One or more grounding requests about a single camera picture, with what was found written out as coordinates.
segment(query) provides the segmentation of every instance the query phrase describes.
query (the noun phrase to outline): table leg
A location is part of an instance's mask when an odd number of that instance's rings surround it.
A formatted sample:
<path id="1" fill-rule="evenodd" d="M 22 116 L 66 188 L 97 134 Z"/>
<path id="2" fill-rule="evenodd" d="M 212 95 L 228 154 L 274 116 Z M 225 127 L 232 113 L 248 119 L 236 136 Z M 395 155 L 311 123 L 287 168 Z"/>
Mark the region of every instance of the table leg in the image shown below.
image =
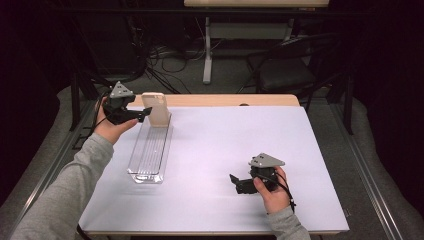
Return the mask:
<path id="1" fill-rule="evenodd" d="M 210 34 L 210 22 L 209 17 L 206 18 L 205 24 L 205 69 L 203 72 L 203 83 L 211 83 L 211 74 L 212 74 L 212 54 L 211 54 L 211 34 Z"/>

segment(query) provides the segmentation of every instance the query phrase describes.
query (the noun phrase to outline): black chair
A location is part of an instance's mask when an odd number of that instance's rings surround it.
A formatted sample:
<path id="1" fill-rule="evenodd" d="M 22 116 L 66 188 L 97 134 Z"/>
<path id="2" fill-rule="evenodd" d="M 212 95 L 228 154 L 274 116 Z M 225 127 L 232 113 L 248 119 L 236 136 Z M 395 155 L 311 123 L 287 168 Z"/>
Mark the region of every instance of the black chair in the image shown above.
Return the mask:
<path id="1" fill-rule="evenodd" d="M 252 87 L 247 84 L 253 79 L 256 93 L 291 93 L 299 100 L 308 97 L 308 111 L 314 92 L 341 76 L 334 65 L 327 64 L 339 44 L 338 34 L 325 33 L 292 38 L 267 51 L 249 54 L 251 76 L 238 93 Z"/>

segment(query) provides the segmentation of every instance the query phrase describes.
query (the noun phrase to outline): person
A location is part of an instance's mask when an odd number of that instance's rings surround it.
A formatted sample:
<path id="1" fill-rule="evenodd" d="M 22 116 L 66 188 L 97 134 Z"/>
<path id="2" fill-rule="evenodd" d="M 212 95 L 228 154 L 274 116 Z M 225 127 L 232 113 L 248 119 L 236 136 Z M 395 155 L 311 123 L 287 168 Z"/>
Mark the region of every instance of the person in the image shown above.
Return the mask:
<path id="1" fill-rule="evenodd" d="M 275 167 L 275 170 L 279 183 L 287 187 L 286 173 L 281 167 Z M 282 187 L 270 192 L 258 177 L 253 179 L 253 184 L 262 196 L 271 229 L 278 240 L 311 239 L 291 209 L 289 195 Z"/>
<path id="2" fill-rule="evenodd" d="M 113 145 L 138 122 L 114 125 L 105 118 L 100 107 L 93 134 L 25 214 L 11 239 L 75 239 L 78 221 L 112 159 Z"/>
<path id="3" fill-rule="evenodd" d="M 112 159 L 113 145 L 122 133 L 138 122 L 133 119 L 114 125 L 105 118 L 100 106 L 93 134 L 25 214 L 11 239 L 75 239 L 78 221 L 104 168 Z M 286 177 L 281 168 L 276 171 Z M 308 239 L 308 232 L 289 207 L 285 191 L 280 187 L 269 192 L 258 178 L 254 179 L 254 184 L 263 197 L 277 239 Z"/>

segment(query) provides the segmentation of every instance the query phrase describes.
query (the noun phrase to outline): clear plastic container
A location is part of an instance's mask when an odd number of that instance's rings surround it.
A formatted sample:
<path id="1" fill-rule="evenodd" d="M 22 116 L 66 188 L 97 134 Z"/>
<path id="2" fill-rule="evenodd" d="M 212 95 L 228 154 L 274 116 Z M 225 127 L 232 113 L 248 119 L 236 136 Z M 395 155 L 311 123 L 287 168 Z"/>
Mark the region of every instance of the clear plastic container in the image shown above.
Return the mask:
<path id="1" fill-rule="evenodd" d="M 172 136 L 168 127 L 152 127 L 145 118 L 131 154 L 127 172 L 136 183 L 162 183 Z"/>

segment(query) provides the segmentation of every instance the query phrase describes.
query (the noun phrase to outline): chair leg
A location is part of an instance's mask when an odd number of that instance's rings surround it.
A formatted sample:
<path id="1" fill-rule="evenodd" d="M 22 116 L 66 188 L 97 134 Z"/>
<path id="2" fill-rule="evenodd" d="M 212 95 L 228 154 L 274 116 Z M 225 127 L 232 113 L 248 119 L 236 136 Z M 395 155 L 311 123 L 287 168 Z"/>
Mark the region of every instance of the chair leg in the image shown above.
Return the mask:
<path id="1" fill-rule="evenodd" d="M 314 93 L 312 92 L 311 94 L 309 94 L 308 96 L 308 102 L 306 102 L 306 107 L 305 107 L 305 111 L 308 112 L 309 110 L 309 106 L 311 105 L 312 102 L 312 96 L 314 95 Z"/>

